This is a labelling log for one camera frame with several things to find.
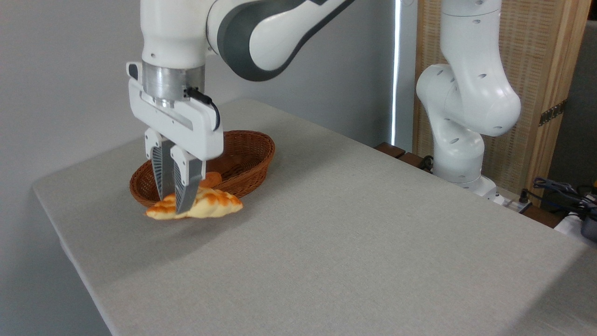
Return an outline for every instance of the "woven panel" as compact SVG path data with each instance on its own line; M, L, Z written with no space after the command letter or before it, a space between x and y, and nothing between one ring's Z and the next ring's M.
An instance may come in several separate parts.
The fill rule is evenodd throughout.
M419 46L417 69L446 63L439 48L441 2L420 0ZM552 27L557 13L555 0L504 0L500 26L500 52L506 75L514 91L521 97L522 111L516 126L503 136L484 137L483 174L499 187L518 192L527 172L529 146L534 143L537 128L534 121L543 100L541 83L550 60ZM417 134L415 151L419 156L432 155L433 139L427 115L417 101L415 107Z

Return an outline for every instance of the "bread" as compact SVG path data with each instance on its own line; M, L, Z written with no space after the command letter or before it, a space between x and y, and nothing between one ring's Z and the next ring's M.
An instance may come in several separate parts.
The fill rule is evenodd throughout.
M176 214L176 196L170 194L150 207L145 215L153 219L219 218L242 209L242 202L222 190L199 187L193 206L189 211Z

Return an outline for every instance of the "white wall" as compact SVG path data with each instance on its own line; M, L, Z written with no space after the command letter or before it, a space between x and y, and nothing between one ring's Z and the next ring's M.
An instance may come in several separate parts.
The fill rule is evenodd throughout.
M124 73L142 49L138 7L0 0L2 336L109 334L31 185L142 135ZM212 57L207 92L218 103L252 97L376 145L389 137L392 37L393 1L357 0L272 81L240 80Z

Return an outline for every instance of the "black cable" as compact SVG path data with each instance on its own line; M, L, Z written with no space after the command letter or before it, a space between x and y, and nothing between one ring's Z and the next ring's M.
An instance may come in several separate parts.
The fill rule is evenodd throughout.
M541 200L541 201L543 201L543 202L545 202L545 203L547 203L547 204L549 204L551 206L555 206L555 207L558 207L560 209L567 210L567 211L570 211L570 212L578 213L579 215L588 216L588 217L590 217L590 218L592 218L594 220L597 220L597 215L594 212L591 212L590 210L589 211L582 211L582 210L579 210L576 207L565 206L565 205L562 205L562 204L554 203L552 201L546 200L545 198L543 198L543 197L541 197L541 196L539 196L537 194L532 193L528 189L523 189L522 191L526 192L528 195L531 195L531 196L535 197L536 199Z
M184 95L185 97L189 96L189 97L194 98L206 105L210 105L211 107L214 108L214 111L216 112L216 127L213 129L213 131L216 131L217 129L219 129L220 128L220 110L218 110L218 107L216 106L214 101L211 100L211 98L208 95L200 92L198 87L189 87L189 88L185 89L184 92L185 92L185 95Z

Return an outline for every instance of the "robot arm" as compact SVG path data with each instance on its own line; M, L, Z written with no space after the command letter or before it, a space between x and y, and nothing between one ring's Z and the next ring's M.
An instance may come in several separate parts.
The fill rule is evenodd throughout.
M205 88L211 47L240 76L279 75L302 45L353 0L141 0L142 63L129 63L133 114L150 128L160 198L190 209L207 160L223 151L219 112Z
M518 120L521 103L498 49L501 0L442 0L441 50L450 65L432 65L417 82L433 133L433 174L496 197L481 176L480 134L500 136Z
M230 68L266 81L290 64L303 44L354 0L218 0L208 16L208 40Z

